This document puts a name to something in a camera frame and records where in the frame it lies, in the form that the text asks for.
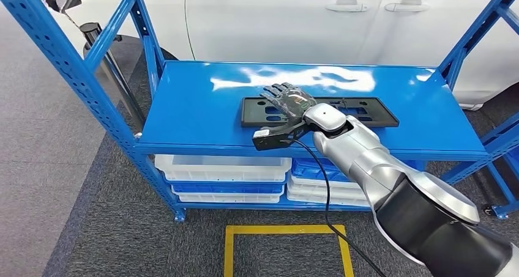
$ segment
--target white car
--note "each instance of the white car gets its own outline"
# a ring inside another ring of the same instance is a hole
[[[180,60],[435,67],[489,0],[144,0],[160,46]],[[120,0],[66,12],[104,25]],[[85,40],[50,9],[82,55]],[[119,31],[138,37],[128,17]],[[454,95],[483,103],[519,81],[519,37],[499,20],[465,59]]]

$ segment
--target yellow tape marking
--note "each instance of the yellow tape marking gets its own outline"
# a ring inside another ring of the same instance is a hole
[[[334,228],[346,235],[344,225]],[[235,234],[333,234],[328,225],[228,225],[225,228],[225,246],[223,251],[223,276],[233,277],[234,268],[234,235]],[[346,277],[353,277],[353,266],[349,255],[348,244],[339,236],[342,264]]]

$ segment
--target black tray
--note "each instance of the black tray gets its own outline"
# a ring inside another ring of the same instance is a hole
[[[315,97],[315,100],[327,103],[346,115],[355,116],[368,127],[397,127],[399,123],[378,98]],[[286,121],[286,116],[265,98],[250,97],[242,100],[242,127],[274,127]]]

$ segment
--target car door handle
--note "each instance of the car door handle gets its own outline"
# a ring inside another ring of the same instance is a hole
[[[337,0],[335,4],[326,5],[325,8],[337,12],[364,12],[368,10],[368,5],[358,3],[357,0]]]
[[[400,3],[390,3],[384,6],[389,12],[423,12],[430,6],[423,4],[422,0],[402,0]]]

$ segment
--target black cable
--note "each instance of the black cable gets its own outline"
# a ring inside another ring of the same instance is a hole
[[[340,238],[344,239],[344,241],[349,246],[351,246],[353,248],[353,250],[355,250],[357,252],[357,254],[360,254],[360,256],[366,261],[366,263],[368,263],[368,265],[371,266],[371,268],[373,268],[374,271],[377,272],[377,274],[380,277],[387,277],[380,270],[380,268],[377,265],[375,265],[375,263],[373,263],[373,261],[368,256],[366,256],[366,254],[363,251],[360,250],[359,247],[357,247],[350,239],[348,239],[344,234],[342,234],[335,227],[333,227],[333,225],[330,224],[330,221],[328,220],[328,210],[330,209],[330,182],[328,181],[328,176],[326,175],[326,171],[324,170],[323,164],[321,164],[319,159],[317,159],[317,156],[312,152],[312,150],[310,150],[310,148],[306,144],[298,141],[297,139],[295,139],[294,142],[296,142],[300,146],[304,147],[305,150],[307,150],[308,153],[310,153],[310,155],[312,155],[313,159],[319,165],[319,168],[321,168],[321,172],[323,172],[324,181],[326,182],[326,208],[324,209],[324,219],[326,220],[326,224],[328,225],[328,227],[330,227],[330,229],[332,229],[332,231],[335,232],[335,234],[337,234]]]

